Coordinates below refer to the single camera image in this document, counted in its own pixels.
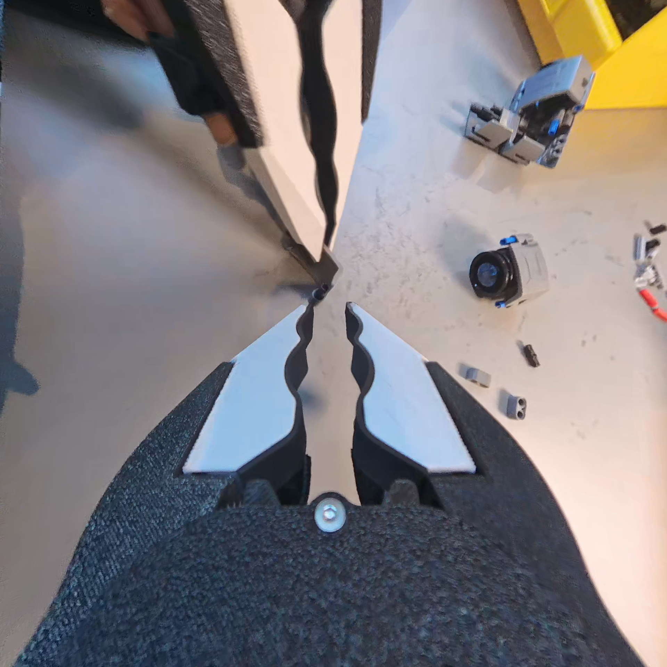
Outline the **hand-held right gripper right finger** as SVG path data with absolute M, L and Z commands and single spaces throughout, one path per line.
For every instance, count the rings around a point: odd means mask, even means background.
M 372 446 L 427 474 L 474 474 L 476 464 L 428 360 L 354 302 L 346 303 L 357 424 Z

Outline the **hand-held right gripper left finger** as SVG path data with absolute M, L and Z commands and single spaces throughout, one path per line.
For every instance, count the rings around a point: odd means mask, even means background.
M 231 370 L 183 464 L 185 474 L 240 471 L 285 438 L 296 419 L 286 364 L 302 337 L 305 304 L 247 346 Z

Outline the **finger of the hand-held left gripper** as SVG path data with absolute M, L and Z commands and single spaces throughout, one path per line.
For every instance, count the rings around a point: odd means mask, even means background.
M 247 164 L 296 242 L 319 262 L 326 229 L 302 123 L 302 55 L 279 1 L 225 1 L 260 138 Z
M 318 1 L 316 10 L 313 147 L 323 242 L 333 246 L 362 135 L 362 2 Z

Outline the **grey curved brick panel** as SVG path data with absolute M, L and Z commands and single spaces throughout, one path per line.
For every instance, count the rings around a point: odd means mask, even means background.
M 320 259 L 315 261 L 306 248 L 297 243 L 288 232 L 283 233 L 281 245 L 304 268 L 314 284 L 327 285 L 329 288 L 336 284 L 342 267 L 327 246 L 322 246 Z

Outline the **grey black wheel assembly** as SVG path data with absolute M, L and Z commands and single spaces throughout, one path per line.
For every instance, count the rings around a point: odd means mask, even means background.
M 532 234 L 514 234 L 500 247 L 475 256 L 469 280 L 475 295 L 507 309 L 543 296 L 549 290 L 542 248 Z

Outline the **grey brick block assembly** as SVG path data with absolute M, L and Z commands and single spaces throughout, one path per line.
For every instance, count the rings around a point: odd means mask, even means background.
M 507 106 L 471 104 L 463 135 L 515 164 L 553 169 L 595 76 L 584 55 L 543 65 L 520 83 Z

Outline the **grey desk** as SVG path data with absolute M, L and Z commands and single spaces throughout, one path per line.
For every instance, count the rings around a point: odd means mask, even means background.
M 1 665 L 52 601 L 141 440 L 304 299 L 262 206 L 225 181 L 147 50 L 10 8 L 1 140 Z M 666 665 L 666 324 L 633 285 L 666 223 L 666 110 L 583 112 L 554 170 L 462 137 L 538 60 L 509 1 L 388 1 L 372 104 L 302 384 L 311 496 L 357 501 L 345 305 L 456 377 L 552 488 L 647 666 Z M 549 290 L 498 309 L 475 256 L 514 234 Z M 540 367 L 522 354 L 531 344 Z M 459 363 L 488 372 L 463 379 Z M 505 415 L 508 394 L 526 417 Z

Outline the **person's left hand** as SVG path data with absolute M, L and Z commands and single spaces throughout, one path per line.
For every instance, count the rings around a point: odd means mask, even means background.
M 173 23 L 162 1 L 101 1 L 101 7 L 110 21 L 144 43 L 148 43 L 149 33 L 168 38 L 174 36 Z M 236 133 L 225 113 L 208 113 L 201 118 L 218 145 L 231 146 L 237 142 Z

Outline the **pile of small brick pins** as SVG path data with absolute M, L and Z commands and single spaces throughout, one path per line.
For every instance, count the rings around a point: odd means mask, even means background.
M 653 291 L 666 293 L 666 280 L 656 262 L 660 252 L 660 236 L 666 233 L 666 224 L 643 221 L 646 234 L 636 233 L 632 242 L 632 257 L 635 264 L 634 287 L 638 296 L 659 321 L 666 322 L 666 309 L 660 305 Z

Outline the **yellow plastic bin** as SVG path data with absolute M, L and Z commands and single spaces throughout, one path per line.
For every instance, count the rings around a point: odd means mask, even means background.
M 582 55 L 593 110 L 666 107 L 665 1 L 518 1 L 543 65 Z

